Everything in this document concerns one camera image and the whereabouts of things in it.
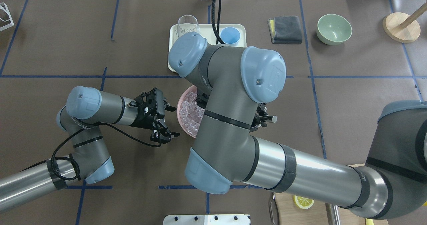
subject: clear plastic cup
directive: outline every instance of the clear plastic cup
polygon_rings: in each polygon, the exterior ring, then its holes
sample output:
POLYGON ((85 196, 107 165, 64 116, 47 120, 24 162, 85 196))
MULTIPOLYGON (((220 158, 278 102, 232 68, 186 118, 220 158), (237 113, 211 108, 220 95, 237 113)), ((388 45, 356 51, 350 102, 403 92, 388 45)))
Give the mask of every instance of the clear plastic cup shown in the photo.
POLYGON ((183 15, 178 19, 178 37, 187 32, 200 32, 197 19, 192 15, 183 15))

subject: white metal plate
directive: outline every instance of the white metal plate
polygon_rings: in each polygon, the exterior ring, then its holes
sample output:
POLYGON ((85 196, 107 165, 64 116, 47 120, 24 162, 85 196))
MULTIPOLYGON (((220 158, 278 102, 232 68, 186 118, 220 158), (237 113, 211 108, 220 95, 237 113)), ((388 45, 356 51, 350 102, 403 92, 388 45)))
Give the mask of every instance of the white metal plate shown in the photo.
MULTIPOLYGON (((207 39, 207 42, 209 44, 216 44, 217 43, 217 37, 214 34, 214 31, 212 30, 212 24, 199 24, 200 27, 200 35, 203 38, 207 39)), ((237 30, 239 30, 239 32, 241 33, 241 39, 238 42, 239 47, 247 47, 246 44, 246 29, 243 25, 241 24, 220 24, 220 30, 219 32, 221 32, 221 30, 225 27, 234 27, 237 30)), ((175 24, 170 28, 169 31, 169 51, 172 48, 172 45, 175 43, 175 41, 178 39, 178 25, 175 24)), ((172 67, 170 67, 169 62, 167 63, 167 67, 169 67, 169 70, 171 70, 172 72, 176 73, 176 71, 174 69, 172 69, 172 67)))
POLYGON ((247 214, 168 215, 163 225, 250 225, 247 214))

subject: white tray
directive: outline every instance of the white tray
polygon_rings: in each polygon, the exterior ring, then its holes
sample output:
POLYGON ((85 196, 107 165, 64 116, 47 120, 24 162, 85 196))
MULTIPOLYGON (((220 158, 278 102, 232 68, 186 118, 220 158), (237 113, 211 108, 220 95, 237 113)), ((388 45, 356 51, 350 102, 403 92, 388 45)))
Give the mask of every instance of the white tray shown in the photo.
MULTIPOLYGON (((216 44, 217 43, 217 37, 215 37, 214 31, 212 30, 212 24, 199 24, 200 26, 200 35, 202 37, 207 39, 207 42, 209 44, 216 44)), ((245 27, 241 24, 220 24, 220 31, 225 27, 234 27, 241 33, 241 39, 239 40, 239 43, 237 46, 239 47, 246 47, 246 30, 245 27)), ((172 48, 172 45, 175 43, 175 41, 178 39, 178 25, 175 24, 170 28, 169 31, 169 51, 172 48)), ((172 67, 170 67, 169 62, 167 63, 167 67, 169 67, 169 70, 176 73, 172 67)))

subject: white container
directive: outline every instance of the white container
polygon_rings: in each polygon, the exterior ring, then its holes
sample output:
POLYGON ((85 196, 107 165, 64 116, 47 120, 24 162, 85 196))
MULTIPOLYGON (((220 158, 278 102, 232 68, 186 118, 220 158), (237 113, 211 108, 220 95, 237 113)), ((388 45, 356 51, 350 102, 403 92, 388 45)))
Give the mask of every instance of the white container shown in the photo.
POLYGON ((0 31, 13 27, 12 16, 10 15, 9 8, 5 3, 0 3, 0 31))

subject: folded cloth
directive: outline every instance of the folded cloth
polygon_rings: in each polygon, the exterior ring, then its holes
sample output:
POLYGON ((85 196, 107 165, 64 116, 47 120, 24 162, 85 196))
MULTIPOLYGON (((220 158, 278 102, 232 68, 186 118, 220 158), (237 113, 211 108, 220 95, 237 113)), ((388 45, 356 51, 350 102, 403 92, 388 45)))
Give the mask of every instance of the folded cloth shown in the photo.
POLYGON ((279 16, 268 20, 273 44, 302 43, 301 25, 297 16, 279 16))

